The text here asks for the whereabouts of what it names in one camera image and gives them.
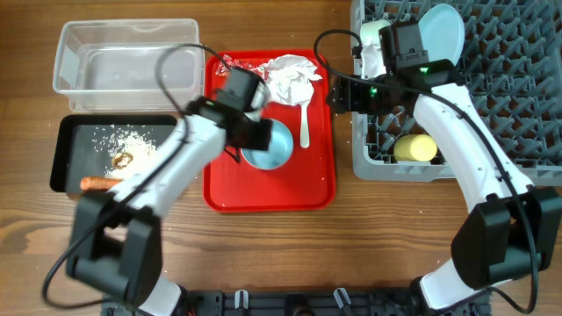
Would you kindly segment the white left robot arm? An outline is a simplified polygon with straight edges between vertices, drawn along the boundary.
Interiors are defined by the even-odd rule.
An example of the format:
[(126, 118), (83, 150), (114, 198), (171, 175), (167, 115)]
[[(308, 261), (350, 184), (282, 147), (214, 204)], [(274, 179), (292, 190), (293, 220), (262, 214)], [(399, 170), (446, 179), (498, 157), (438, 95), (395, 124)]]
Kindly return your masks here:
[(162, 220), (194, 177), (227, 147), (267, 149), (267, 101), (199, 97), (158, 151), (155, 162), (76, 207), (61, 262), (68, 277), (144, 315), (186, 315), (184, 287), (162, 275)]

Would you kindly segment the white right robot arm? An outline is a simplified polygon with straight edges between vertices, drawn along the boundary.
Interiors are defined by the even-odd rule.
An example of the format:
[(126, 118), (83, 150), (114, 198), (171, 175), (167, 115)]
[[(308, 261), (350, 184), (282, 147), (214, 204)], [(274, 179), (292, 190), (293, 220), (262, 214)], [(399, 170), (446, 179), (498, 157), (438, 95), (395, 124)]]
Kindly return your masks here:
[(410, 315), (439, 315), (490, 292), (530, 314), (538, 274), (548, 269), (558, 235), (561, 196), (538, 188), (511, 162), (472, 105), (464, 78), (448, 60), (396, 68), (365, 80), (335, 69), (327, 102), (335, 112), (411, 111), (436, 142), (469, 212), (454, 236), (451, 258), (416, 278)]

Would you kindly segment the green bowl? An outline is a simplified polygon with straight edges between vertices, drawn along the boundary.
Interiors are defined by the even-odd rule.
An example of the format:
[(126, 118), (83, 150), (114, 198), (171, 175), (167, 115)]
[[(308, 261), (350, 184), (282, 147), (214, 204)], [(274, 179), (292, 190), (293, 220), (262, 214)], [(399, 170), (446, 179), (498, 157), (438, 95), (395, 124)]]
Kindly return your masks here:
[(374, 20), (371, 22), (363, 23), (360, 27), (360, 39), (362, 45), (366, 46), (380, 46), (379, 31), (389, 26), (391, 23), (385, 19)]

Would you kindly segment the red snack wrapper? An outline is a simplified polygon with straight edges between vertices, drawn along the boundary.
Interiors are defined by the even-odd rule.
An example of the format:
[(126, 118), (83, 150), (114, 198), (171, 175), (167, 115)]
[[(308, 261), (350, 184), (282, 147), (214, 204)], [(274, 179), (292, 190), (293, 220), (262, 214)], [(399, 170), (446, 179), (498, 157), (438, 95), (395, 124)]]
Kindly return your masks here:
[(248, 63), (245, 61), (241, 61), (239, 59), (235, 59), (228, 54), (222, 55), (222, 61), (219, 62), (219, 66), (215, 70), (215, 75), (218, 76), (227, 76), (230, 69), (234, 68), (243, 68), (245, 70), (249, 70), (253, 73), (259, 75), (262, 79), (266, 80), (268, 77), (268, 71), (264, 68), (264, 66), (257, 66), (252, 63)]

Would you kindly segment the white napkin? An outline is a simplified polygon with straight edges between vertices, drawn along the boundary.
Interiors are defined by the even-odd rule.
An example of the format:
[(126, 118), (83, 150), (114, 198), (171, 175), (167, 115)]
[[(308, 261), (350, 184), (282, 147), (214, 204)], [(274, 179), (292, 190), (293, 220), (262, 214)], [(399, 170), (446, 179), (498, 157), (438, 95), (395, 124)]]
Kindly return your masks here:
[(313, 82), (322, 80), (318, 67), (301, 55), (285, 54), (259, 66), (265, 74), (270, 101), (283, 105), (309, 105)]

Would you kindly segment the light blue plate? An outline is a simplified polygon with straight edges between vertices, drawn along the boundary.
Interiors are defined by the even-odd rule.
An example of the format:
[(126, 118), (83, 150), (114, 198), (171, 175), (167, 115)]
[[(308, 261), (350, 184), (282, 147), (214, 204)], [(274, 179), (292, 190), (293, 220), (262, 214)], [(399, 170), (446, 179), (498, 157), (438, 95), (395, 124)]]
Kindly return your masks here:
[(449, 4), (438, 4), (424, 14), (418, 26), (429, 61), (449, 60), (456, 66), (465, 41), (465, 24), (458, 11)]

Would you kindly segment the orange carrot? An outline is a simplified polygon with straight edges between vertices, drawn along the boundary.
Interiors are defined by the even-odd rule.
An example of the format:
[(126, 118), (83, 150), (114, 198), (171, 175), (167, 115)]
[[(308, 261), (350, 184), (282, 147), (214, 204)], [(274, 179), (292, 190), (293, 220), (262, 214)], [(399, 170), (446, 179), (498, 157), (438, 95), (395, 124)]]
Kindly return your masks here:
[(82, 191), (107, 191), (121, 182), (121, 179), (116, 178), (86, 176), (80, 182), (80, 189)]

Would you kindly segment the rice grains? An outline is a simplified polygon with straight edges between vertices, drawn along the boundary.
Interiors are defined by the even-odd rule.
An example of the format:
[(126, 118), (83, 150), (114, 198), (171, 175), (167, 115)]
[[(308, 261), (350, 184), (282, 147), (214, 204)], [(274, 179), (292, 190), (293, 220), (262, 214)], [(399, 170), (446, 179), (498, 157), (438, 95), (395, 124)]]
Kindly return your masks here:
[[(127, 179), (154, 163), (160, 148), (153, 139), (154, 128), (146, 125), (109, 125), (96, 127), (93, 133), (94, 152), (101, 154), (103, 175), (108, 178)], [(132, 162), (123, 169), (112, 167), (112, 157), (117, 153), (129, 153)]]

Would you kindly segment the light blue rice bowl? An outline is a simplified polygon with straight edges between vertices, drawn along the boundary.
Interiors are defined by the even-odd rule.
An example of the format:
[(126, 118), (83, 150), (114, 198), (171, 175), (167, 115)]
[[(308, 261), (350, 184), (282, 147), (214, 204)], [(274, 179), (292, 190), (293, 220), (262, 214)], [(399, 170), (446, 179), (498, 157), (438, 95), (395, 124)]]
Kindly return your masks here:
[(293, 137), (282, 122), (272, 119), (271, 138), (267, 151), (243, 149), (242, 156), (253, 168), (273, 170), (282, 167), (292, 156)]

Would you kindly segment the white plastic spoon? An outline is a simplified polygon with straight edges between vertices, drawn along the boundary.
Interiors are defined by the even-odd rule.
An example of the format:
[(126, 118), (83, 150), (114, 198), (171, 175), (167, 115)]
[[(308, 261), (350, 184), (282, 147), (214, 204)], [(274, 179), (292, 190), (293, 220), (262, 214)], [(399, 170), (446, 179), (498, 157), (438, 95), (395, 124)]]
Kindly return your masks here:
[(299, 144), (302, 148), (310, 147), (310, 133), (309, 133), (309, 123), (308, 123), (308, 105), (309, 101), (304, 101), (300, 105), (300, 136)]

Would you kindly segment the yellow cup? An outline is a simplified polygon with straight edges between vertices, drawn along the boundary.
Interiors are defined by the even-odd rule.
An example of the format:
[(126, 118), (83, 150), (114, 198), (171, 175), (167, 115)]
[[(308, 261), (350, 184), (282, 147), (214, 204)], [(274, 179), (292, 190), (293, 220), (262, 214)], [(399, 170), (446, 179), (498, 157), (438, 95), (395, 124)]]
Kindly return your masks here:
[(399, 161), (430, 162), (437, 154), (435, 141), (426, 134), (401, 137), (394, 145), (393, 155)]

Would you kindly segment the brown mushroom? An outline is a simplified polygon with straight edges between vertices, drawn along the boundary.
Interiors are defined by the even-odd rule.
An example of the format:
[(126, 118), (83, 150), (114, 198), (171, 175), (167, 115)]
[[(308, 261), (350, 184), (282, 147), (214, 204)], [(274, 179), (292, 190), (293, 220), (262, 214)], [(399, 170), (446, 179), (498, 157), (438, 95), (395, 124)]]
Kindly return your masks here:
[(112, 167), (114, 169), (123, 169), (127, 167), (133, 160), (133, 156), (129, 153), (117, 153), (112, 157)]

